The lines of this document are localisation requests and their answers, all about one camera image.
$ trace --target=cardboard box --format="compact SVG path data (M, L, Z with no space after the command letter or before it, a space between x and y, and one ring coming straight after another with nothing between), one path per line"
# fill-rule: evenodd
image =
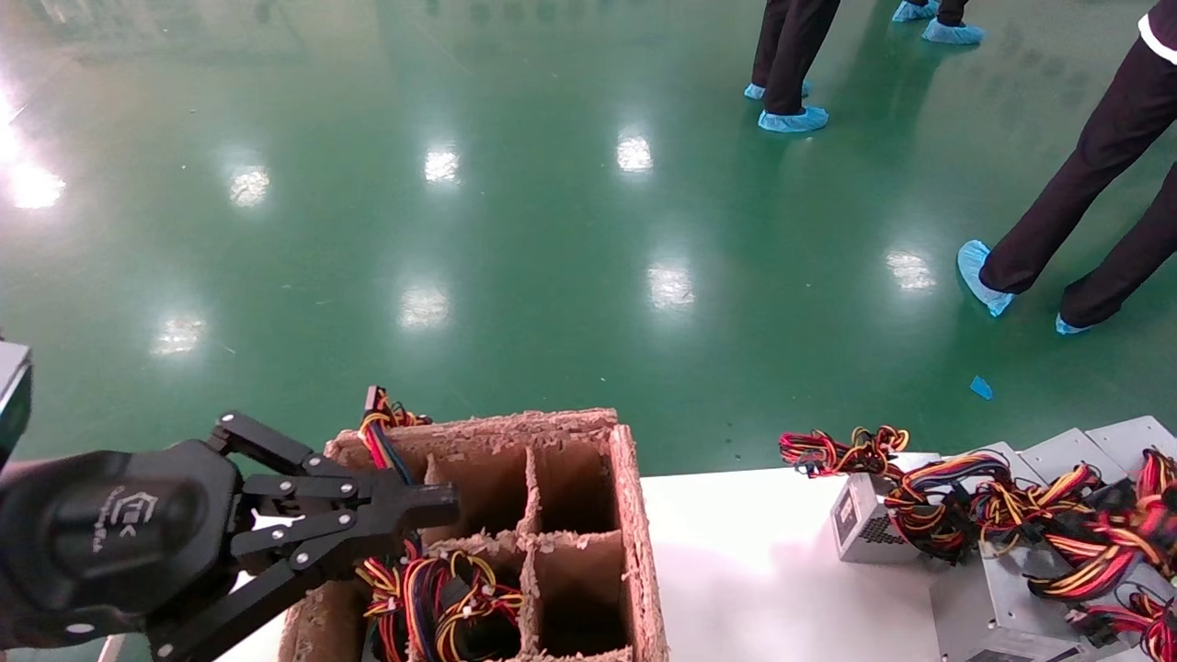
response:
M418 479L458 485L461 519L421 531L428 552L460 549L519 572L528 600L513 660L670 658L633 437L616 411L474 418L391 439ZM372 466L352 430L326 455ZM359 580L313 591L287 614L280 662L359 660L367 597Z

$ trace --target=person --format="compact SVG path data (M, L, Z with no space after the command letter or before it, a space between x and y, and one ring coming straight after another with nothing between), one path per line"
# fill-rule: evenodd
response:
M756 45L752 82L744 95L764 101L757 124L782 133L817 131L830 114L804 106L810 93L805 81L817 52L830 32L840 0L767 0L760 40Z
M979 240L957 265L993 317L1033 285L1096 197L1177 119L1177 0L1159 0L1083 127L1078 146L992 252ZM1177 164L1144 216L1093 271L1066 286L1055 329L1106 320L1177 250Z
M932 19L924 39L939 44L971 46L985 39L985 31L964 25L964 6L969 0L903 0L891 20L897 24Z

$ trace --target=ventilation grille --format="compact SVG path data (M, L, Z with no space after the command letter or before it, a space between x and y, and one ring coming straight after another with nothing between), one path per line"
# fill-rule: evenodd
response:
M875 544L907 544L906 541L891 532L891 519L887 517L873 517L863 527L863 532L858 538Z

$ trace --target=white stripe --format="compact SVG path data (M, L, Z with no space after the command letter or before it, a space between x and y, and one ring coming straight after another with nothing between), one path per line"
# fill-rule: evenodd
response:
M1177 51L1165 46L1159 39L1157 39L1156 34L1152 34L1152 26L1149 25L1149 14L1144 14L1144 18L1141 19L1138 26L1141 28L1141 39L1149 45L1149 48L1152 48L1152 52L1157 55L1161 55L1162 58L1177 65Z

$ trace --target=blue debris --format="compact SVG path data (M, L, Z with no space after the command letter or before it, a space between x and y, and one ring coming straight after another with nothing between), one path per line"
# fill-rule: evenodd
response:
M986 400L993 399L993 388L989 385L989 382L982 379L980 375L972 378L972 384L969 384L969 389Z

